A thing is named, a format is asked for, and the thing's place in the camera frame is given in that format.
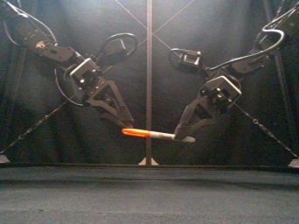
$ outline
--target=orange marker cap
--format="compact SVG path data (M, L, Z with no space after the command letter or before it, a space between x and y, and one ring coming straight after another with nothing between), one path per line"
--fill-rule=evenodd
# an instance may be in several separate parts
M133 137L150 137L150 130L146 129L122 129L122 132Z

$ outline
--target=white marker body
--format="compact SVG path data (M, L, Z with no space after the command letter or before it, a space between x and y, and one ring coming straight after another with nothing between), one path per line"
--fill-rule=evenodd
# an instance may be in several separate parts
M179 141L174 139L174 134L163 133L163 132L157 132L157 131L150 131L150 137L151 138L159 138L163 140L171 140L171 141ZM195 138L191 136L187 136L181 142L185 143L195 143Z

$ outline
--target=black backdrop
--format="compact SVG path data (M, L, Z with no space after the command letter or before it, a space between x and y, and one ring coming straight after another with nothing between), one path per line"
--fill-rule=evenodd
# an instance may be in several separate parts
M22 1L23 8L51 27L61 46L86 55L121 32L137 35L141 46L127 62L105 76L118 84L135 118L146 128L147 1ZM263 1L154 0L153 130L174 133L185 107L205 79L177 71L170 48L201 51L209 67L249 53L267 23ZM2 148L66 101L58 91L53 66L14 46L2 34ZM298 42L283 50L294 116L298 115ZM63 83L70 95L70 84ZM277 65L246 78L238 104L290 145L286 110ZM161 165L287 165L293 157L234 108L215 125L194 133L197 143L153 141ZM121 128L101 120L94 108L70 103L6 153L15 162L63 162L137 165L146 157L146 140L123 136Z

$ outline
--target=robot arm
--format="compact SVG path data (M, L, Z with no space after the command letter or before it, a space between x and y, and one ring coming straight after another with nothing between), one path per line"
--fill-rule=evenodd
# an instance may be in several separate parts
M70 77L74 93L83 105L91 105L122 128L131 128L134 118L125 104L118 86L101 75L101 66L114 65L133 55L137 50L137 37L130 34L113 36L103 45L98 56L85 59L71 48L57 44L53 35L47 35L33 20L33 16L18 9L6 0L0 1L0 17L18 35L25 47L55 62ZM135 40L135 48L127 52L123 39Z
M177 140L182 140L203 126L217 122L218 116L227 112L242 95L239 83L249 74L266 65L270 60L269 54L298 35L299 3L285 15L266 25L261 33L265 34L265 37L261 38L261 34L258 35L257 45L251 53L214 68L207 68L203 65L201 52L178 48L171 50L170 61L173 65L187 73L205 75L207 80L197 99L183 112L182 120L174 132ZM177 65L173 59L174 53L181 54Z

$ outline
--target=pen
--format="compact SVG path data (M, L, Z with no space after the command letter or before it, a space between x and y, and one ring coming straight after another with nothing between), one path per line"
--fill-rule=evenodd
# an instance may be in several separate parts
M146 130L146 129L122 129L122 132L133 137L151 137L151 138L158 138L158 139L163 139L163 140L171 140L171 141L179 141L175 140L174 134L169 134L169 133L163 133L163 132L157 132L157 131L151 131L151 130ZM182 142L185 143L195 143L195 138L191 136L187 136Z

